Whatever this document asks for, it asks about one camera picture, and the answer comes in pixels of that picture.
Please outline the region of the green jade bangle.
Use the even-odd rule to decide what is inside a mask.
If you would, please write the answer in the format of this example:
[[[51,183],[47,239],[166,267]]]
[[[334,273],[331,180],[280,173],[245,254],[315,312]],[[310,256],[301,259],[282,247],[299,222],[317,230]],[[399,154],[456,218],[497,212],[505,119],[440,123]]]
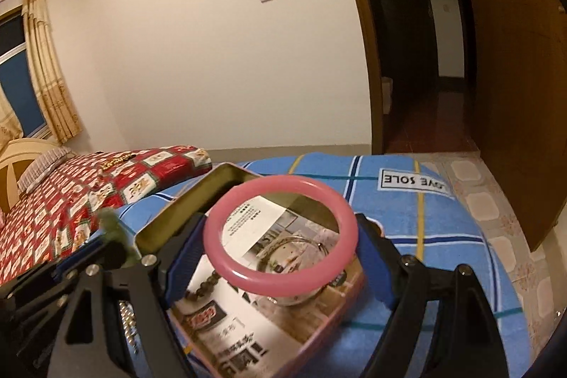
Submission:
[[[96,220],[106,242],[114,242],[121,246],[126,259],[124,267],[133,266],[139,261],[139,252],[135,248],[134,235],[119,220],[113,208],[105,207],[96,212]]]

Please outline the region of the red patterned quilt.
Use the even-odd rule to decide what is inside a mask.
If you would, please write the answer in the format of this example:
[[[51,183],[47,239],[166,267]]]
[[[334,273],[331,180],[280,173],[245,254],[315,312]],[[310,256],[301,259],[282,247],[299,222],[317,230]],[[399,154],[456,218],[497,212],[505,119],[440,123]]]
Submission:
[[[193,146],[75,154],[1,210],[2,282],[84,245],[99,209],[133,204],[211,169],[208,153]]]

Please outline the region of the floral patterned bed sheet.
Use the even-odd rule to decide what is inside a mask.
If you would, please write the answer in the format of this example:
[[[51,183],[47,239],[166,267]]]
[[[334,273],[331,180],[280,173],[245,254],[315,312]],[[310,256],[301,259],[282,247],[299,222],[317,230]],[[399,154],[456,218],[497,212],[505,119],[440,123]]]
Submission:
[[[566,310],[566,212],[535,250],[501,186],[478,153],[414,153],[421,166],[442,176],[482,228],[521,302],[530,352],[536,358]]]

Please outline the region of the printed paper leaflet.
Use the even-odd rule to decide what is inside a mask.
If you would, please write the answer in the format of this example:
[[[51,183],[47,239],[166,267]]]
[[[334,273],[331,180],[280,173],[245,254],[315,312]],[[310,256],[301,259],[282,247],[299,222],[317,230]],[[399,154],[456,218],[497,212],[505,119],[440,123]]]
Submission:
[[[223,230],[228,255],[266,273],[288,273],[321,262],[339,240],[318,202],[307,215],[255,197],[232,212]],[[329,284],[295,297],[264,297],[229,284],[201,257],[185,297],[169,312],[201,377],[285,377],[332,333],[359,294],[362,268],[353,258]]]

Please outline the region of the striped pillow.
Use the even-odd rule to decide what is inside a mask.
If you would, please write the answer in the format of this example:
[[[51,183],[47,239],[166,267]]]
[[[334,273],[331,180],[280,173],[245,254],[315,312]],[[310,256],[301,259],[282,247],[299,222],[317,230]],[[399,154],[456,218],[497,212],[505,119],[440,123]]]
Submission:
[[[36,158],[24,171],[17,182],[20,193],[30,194],[46,176],[75,156],[72,149],[59,147],[49,149]]]

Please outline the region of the cream wooden headboard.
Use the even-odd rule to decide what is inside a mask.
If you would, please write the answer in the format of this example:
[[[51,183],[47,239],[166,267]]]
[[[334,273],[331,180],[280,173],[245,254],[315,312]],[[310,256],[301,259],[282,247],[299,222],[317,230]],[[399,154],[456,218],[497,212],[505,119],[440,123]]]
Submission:
[[[19,201],[17,181],[29,165],[42,153],[57,148],[58,144],[38,138],[20,138],[8,142],[1,150],[1,210],[8,213]]]

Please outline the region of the blue plaid towel blanket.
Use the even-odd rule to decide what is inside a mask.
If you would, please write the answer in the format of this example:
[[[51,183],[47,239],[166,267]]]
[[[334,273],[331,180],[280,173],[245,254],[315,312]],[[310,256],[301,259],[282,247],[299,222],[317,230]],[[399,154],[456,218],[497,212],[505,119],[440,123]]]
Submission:
[[[503,263],[456,196],[455,187],[433,169],[407,156],[273,157],[243,163],[261,176],[294,172],[335,188],[352,208],[381,225],[398,251],[424,246],[423,261],[451,270],[469,264],[477,274],[497,320],[509,374],[530,366],[528,324]],[[369,287],[363,287],[332,340],[296,371],[298,377],[357,377],[382,336],[390,315]]]

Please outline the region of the pink metal tin box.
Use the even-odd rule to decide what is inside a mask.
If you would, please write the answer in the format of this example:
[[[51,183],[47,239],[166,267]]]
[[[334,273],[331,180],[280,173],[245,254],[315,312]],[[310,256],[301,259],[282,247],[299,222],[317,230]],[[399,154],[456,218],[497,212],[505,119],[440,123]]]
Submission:
[[[314,266],[288,273],[266,273],[249,269],[228,255],[222,243],[225,224],[235,209],[255,197],[269,199],[302,216],[306,201],[318,202],[333,218],[339,240],[329,254]],[[142,257],[157,253],[193,214],[205,215],[202,231],[204,253],[214,271],[229,284],[264,297],[295,297],[332,282],[355,257],[355,215],[345,199],[331,187],[300,176],[260,176],[232,164],[222,164],[194,185],[186,187],[135,235]],[[322,347],[332,333],[311,355]],[[295,372],[285,377],[296,375]]]

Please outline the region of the beige curtain left panel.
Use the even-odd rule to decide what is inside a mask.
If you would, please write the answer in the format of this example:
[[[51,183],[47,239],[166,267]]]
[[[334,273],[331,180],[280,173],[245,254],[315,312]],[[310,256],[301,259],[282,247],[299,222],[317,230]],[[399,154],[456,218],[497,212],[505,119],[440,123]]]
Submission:
[[[23,137],[23,129],[3,88],[0,87],[0,149]]]

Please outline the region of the beige curtain panel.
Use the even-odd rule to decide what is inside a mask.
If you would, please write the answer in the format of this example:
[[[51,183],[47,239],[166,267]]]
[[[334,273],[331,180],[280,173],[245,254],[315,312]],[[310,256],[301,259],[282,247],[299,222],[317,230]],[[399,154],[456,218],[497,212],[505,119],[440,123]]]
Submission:
[[[82,132],[51,35],[46,0],[23,0],[21,17],[31,83],[51,134],[64,144]]]
[[[0,149],[23,137],[23,129],[3,88],[0,87]]]

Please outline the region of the beige curtain right panel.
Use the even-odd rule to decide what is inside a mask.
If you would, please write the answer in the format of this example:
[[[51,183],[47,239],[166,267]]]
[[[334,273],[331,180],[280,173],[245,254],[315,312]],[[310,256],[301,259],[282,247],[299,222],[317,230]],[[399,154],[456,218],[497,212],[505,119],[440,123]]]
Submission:
[[[21,17],[31,83],[51,134],[64,144],[82,132],[51,35],[46,0],[23,0]]]

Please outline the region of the window with blue glass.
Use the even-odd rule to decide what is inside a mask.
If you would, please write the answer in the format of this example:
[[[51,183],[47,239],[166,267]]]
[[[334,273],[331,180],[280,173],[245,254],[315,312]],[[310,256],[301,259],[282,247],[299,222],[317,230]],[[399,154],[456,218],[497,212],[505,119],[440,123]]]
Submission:
[[[42,136],[47,125],[31,81],[21,8],[1,17],[1,87],[24,137]]]

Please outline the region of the brown wooden door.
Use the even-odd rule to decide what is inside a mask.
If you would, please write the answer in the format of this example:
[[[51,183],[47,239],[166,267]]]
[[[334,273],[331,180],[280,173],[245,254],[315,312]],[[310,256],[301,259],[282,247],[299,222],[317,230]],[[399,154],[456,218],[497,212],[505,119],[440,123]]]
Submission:
[[[566,203],[566,15],[560,0],[471,0],[475,140],[529,248]]]

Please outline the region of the brown wooden door frame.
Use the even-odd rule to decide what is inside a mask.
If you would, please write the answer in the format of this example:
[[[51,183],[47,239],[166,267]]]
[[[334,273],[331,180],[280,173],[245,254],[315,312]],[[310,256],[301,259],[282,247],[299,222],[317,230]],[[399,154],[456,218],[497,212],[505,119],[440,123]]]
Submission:
[[[370,0],[355,0],[367,64],[370,112],[372,123],[371,149],[383,153],[382,73],[378,57],[377,35]]]

